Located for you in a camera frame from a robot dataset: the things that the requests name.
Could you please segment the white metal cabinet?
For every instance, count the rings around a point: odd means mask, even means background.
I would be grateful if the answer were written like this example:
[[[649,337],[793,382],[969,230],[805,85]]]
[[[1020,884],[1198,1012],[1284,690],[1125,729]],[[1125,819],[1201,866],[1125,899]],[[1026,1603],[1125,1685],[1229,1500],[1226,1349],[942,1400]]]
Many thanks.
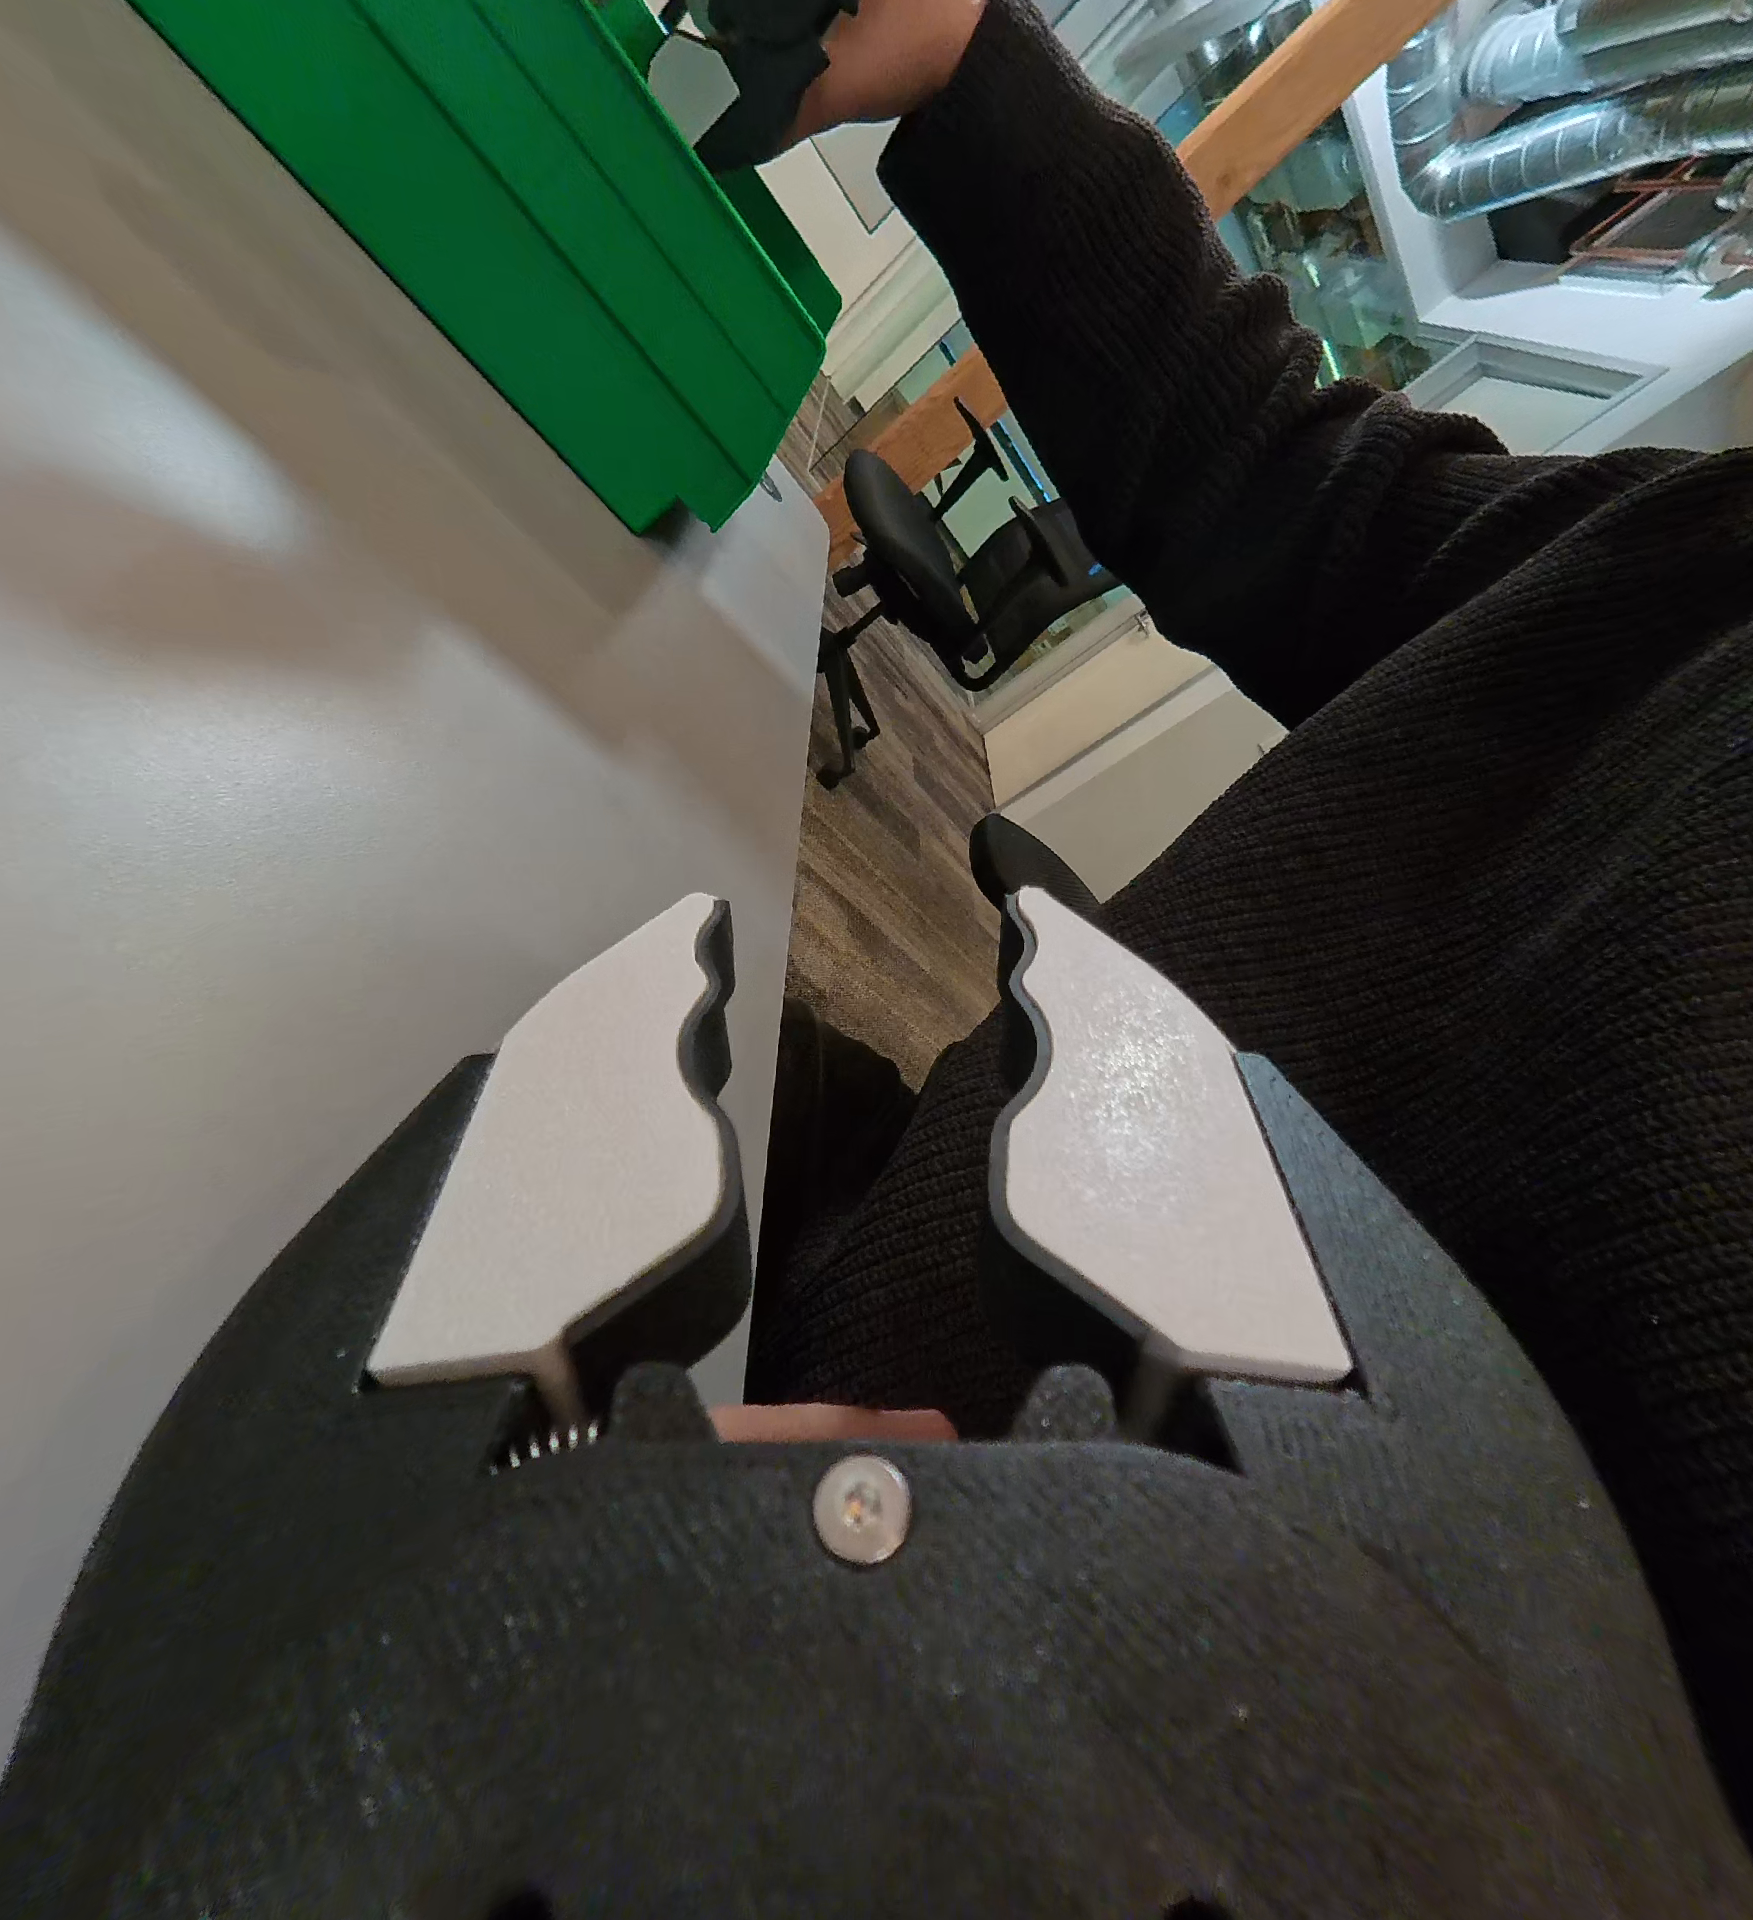
[[[1150,635],[1106,647],[982,736],[997,809],[1110,902],[1287,739]]]

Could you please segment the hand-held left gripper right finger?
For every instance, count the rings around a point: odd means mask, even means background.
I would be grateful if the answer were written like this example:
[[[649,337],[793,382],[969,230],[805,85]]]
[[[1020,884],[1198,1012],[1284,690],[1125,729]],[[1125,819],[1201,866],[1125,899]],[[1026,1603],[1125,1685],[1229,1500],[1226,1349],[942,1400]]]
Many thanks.
[[[1357,1382],[1233,1045],[1045,886],[1005,899],[1008,1099],[987,1139],[987,1304],[1038,1369],[1156,1438],[1204,1382]]]

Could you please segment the person's left hand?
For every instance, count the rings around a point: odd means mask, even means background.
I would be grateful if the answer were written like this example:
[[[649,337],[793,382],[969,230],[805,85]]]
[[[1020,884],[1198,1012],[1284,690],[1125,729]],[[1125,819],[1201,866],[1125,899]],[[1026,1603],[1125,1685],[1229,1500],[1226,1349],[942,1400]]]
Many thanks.
[[[937,1409],[866,1409],[841,1403],[712,1407],[714,1435],[728,1446],[942,1446],[958,1428]]]

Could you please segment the cluster of silver ducts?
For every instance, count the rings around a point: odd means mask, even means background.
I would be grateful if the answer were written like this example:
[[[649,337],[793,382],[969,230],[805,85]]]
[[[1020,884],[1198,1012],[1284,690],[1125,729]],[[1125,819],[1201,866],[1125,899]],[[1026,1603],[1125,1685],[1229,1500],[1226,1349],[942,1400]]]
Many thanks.
[[[1204,193],[1324,382],[1521,453],[1753,446],[1753,2],[1451,2]]]

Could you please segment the person's right hand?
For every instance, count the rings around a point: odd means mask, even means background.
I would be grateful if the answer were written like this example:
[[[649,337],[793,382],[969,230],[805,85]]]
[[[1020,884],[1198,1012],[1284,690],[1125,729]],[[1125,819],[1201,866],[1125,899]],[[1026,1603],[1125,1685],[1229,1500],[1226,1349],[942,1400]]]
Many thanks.
[[[857,2],[826,42],[826,70],[805,85],[783,150],[844,124],[889,124],[943,92],[984,2]]]

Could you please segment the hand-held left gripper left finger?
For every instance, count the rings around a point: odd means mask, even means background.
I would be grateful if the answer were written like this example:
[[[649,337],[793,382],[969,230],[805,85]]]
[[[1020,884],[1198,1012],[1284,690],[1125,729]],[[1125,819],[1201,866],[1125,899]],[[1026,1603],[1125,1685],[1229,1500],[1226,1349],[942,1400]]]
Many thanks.
[[[728,904],[683,895],[563,978],[497,1051],[367,1356],[378,1388],[518,1375],[557,1428],[641,1362],[746,1317]]]

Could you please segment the person's right forearm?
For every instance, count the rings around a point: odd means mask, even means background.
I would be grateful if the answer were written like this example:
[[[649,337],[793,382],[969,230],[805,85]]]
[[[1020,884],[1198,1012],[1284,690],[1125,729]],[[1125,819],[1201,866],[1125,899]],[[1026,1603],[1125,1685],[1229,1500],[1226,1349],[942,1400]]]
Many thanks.
[[[879,178],[1098,563],[1289,729],[1433,623],[1419,567],[1505,458],[1241,277],[1158,134],[1030,2],[982,2]]]

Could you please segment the wooden beam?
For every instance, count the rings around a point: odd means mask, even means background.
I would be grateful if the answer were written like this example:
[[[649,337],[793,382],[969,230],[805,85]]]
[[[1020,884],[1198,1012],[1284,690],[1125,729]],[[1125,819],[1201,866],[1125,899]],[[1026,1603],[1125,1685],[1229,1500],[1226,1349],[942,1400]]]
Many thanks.
[[[1270,178],[1309,134],[1324,124],[1379,66],[1437,20],[1444,2],[1324,2],[1272,56],[1178,141],[1175,159],[1222,219]],[[936,375],[864,450],[877,453],[914,489],[951,468],[969,425],[1001,421],[1011,402],[980,349]]]

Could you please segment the black office chair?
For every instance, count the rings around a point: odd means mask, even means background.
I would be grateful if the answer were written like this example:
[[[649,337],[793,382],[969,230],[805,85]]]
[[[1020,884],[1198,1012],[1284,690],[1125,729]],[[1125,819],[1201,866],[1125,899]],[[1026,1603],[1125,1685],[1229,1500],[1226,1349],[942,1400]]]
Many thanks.
[[[949,491],[931,502],[875,450],[853,450],[841,494],[864,555],[834,576],[838,595],[873,592],[875,606],[817,635],[817,674],[830,699],[838,761],[817,768],[817,786],[838,787],[879,723],[855,671],[855,642],[877,620],[908,631],[962,690],[987,690],[1062,617],[1114,589],[1114,576],[1088,554],[1062,501],[1011,501],[1011,519],[961,558],[943,531],[951,507],[982,478],[1008,482],[990,431],[954,397],[972,450]]]

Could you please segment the green plastic bin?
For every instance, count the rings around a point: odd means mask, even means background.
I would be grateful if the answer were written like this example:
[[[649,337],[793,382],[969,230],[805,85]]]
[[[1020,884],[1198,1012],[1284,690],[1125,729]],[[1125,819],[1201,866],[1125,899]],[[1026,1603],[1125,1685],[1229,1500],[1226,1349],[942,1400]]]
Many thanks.
[[[841,295],[649,92],[646,2],[136,2],[631,531],[719,531]]]

